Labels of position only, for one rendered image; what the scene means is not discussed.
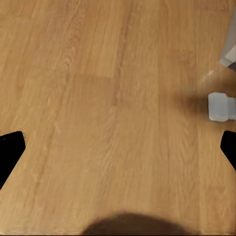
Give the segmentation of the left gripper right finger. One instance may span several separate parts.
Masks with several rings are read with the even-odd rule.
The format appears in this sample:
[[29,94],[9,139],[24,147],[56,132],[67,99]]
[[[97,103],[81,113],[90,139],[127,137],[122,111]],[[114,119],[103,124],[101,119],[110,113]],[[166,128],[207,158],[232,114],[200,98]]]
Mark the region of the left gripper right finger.
[[224,131],[220,148],[236,170],[236,133]]

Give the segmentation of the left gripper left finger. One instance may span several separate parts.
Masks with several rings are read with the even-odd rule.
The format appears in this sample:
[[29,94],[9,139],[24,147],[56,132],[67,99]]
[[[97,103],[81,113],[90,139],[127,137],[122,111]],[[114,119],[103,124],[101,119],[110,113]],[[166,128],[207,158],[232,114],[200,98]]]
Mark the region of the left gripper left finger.
[[0,136],[0,190],[26,149],[22,131]]

